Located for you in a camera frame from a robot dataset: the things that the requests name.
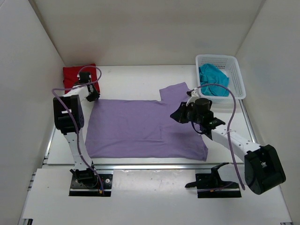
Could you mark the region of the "red t shirt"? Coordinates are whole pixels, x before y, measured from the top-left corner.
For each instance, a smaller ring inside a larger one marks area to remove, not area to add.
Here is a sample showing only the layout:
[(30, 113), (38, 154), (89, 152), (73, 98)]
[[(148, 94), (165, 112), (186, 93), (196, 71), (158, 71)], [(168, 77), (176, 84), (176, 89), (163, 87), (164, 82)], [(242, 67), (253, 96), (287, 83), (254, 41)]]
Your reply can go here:
[(65, 89), (70, 89), (79, 84), (94, 82), (97, 80), (96, 64), (64, 67), (63, 75), (63, 84)]

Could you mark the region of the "lilac t shirt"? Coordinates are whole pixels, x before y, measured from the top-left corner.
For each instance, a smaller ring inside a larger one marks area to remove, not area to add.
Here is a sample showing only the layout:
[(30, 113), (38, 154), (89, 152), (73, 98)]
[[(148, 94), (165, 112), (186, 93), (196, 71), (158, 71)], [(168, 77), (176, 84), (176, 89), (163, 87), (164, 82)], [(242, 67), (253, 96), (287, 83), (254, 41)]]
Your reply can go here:
[(188, 96), (186, 83), (160, 89), (157, 100), (98, 100), (85, 145), (91, 158), (187, 158), (205, 161), (208, 148), (190, 124), (171, 119)]

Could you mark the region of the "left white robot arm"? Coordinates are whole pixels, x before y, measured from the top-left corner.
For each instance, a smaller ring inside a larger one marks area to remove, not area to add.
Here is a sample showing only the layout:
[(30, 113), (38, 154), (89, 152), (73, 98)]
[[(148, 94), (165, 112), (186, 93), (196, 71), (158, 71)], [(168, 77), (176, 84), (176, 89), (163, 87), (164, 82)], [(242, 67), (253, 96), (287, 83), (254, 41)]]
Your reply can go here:
[(73, 160), (74, 168), (71, 173), (75, 180), (88, 188), (99, 183), (93, 161), (87, 153), (83, 139), (84, 115), (81, 102), (93, 102), (99, 99), (100, 93), (91, 83), (90, 72), (79, 72), (78, 84), (73, 86), (63, 96), (54, 94), (54, 124), (67, 140)]

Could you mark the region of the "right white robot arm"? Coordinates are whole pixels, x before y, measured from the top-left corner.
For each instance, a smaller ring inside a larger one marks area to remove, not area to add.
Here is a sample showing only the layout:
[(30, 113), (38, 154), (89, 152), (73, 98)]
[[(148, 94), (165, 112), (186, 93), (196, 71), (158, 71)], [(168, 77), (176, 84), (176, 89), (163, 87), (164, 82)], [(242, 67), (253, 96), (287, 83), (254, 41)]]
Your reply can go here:
[(252, 192), (260, 195), (286, 181), (276, 149), (262, 146), (240, 136), (224, 121), (214, 116), (212, 102), (198, 98), (194, 102), (181, 102), (170, 117), (180, 124), (199, 125), (199, 134), (207, 136), (230, 150), (233, 157), (244, 163), (244, 179)]

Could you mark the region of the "teal cloth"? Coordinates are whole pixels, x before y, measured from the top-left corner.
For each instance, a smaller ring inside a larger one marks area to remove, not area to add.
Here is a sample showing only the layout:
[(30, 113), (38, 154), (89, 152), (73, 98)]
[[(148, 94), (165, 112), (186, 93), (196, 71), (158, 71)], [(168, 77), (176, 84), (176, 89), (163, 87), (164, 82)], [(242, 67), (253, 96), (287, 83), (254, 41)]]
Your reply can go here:
[(200, 85), (204, 86), (206, 84), (210, 84), (208, 86), (201, 88), (201, 93), (206, 96), (217, 96), (217, 97), (227, 97), (229, 96), (229, 91), (224, 89), (219, 85), (222, 85), (228, 88), (229, 78), (216, 66), (212, 64), (203, 64), (199, 67), (199, 79)]

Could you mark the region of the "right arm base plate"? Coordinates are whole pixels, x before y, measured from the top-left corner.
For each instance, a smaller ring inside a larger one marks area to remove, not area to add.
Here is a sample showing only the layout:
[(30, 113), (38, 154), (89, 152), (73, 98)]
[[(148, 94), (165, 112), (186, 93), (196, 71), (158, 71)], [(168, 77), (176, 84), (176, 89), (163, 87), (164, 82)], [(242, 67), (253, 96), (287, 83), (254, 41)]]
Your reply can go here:
[(223, 181), (212, 173), (197, 173), (195, 181), (187, 183), (185, 188), (196, 188), (197, 198), (241, 198), (238, 183)]

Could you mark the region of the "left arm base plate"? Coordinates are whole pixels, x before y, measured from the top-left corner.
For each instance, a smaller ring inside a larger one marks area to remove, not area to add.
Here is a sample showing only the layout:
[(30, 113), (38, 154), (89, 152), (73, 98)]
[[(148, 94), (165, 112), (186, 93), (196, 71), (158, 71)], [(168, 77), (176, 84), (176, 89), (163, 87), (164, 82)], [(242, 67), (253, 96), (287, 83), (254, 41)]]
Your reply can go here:
[(99, 173), (98, 176), (91, 171), (72, 171), (69, 196), (80, 197), (110, 197), (112, 193), (113, 174)]

